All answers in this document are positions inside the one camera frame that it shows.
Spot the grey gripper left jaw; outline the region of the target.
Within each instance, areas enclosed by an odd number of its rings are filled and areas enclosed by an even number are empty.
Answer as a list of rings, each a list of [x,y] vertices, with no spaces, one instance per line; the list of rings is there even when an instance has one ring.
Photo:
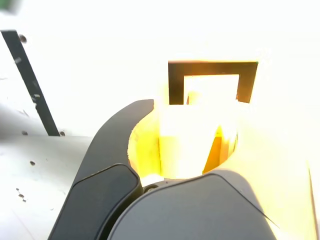
[[[114,114],[98,130],[80,164],[50,240],[106,240],[121,213],[143,193],[130,166],[128,143],[136,124],[154,107],[138,100]]]

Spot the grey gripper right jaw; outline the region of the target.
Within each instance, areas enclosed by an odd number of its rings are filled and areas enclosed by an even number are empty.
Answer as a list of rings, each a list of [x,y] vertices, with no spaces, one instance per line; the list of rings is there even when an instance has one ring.
[[[295,143],[304,128],[260,112],[248,112],[238,126],[238,146],[227,161],[141,195],[108,239],[315,240],[312,178]]]

